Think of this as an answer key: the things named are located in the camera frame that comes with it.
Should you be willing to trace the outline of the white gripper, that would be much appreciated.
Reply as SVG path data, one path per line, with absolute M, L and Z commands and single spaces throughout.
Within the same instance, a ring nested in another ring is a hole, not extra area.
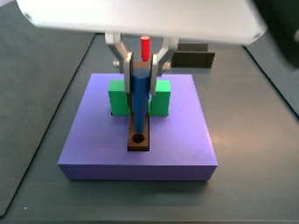
M 124 89 L 131 92 L 134 54 L 123 34 L 163 38 L 163 47 L 151 60 L 151 95 L 164 63 L 174 56 L 179 39 L 248 45 L 267 25 L 251 0 L 16 0 L 23 15 L 46 28 L 106 32 Z

